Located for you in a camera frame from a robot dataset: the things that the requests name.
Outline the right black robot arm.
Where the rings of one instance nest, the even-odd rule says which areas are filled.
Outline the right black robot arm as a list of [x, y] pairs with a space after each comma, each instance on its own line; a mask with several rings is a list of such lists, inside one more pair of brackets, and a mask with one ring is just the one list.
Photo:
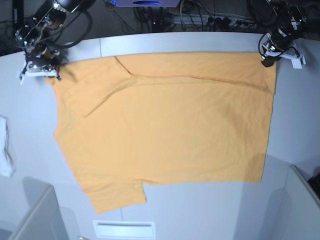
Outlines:
[[[31, 17], [18, 19], [15, 27], [16, 46], [24, 51], [24, 64], [18, 73], [18, 79], [23, 83], [25, 77], [49, 77], [61, 80], [59, 67], [65, 56], [62, 51], [80, 43], [91, 31], [93, 18], [88, 9], [94, 0], [46, 0]], [[70, 26], [66, 24], [67, 17], [77, 13], [87, 19], [84, 33], [68, 44], [58, 44], [63, 31]]]

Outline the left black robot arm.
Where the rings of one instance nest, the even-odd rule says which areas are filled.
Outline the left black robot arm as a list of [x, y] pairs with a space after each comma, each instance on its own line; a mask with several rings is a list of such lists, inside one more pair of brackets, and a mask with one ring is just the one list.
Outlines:
[[266, 32], [258, 41], [258, 52], [261, 63], [268, 68], [280, 59], [291, 61], [294, 69], [302, 69], [306, 64], [303, 54], [297, 50], [294, 43], [307, 25], [304, 11], [296, 5], [282, 0], [268, 0], [267, 3], [273, 7], [275, 22], [265, 24], [255, 15], [256, 10], [252, 1], [246, 2], [247, 10], [258, 26]]

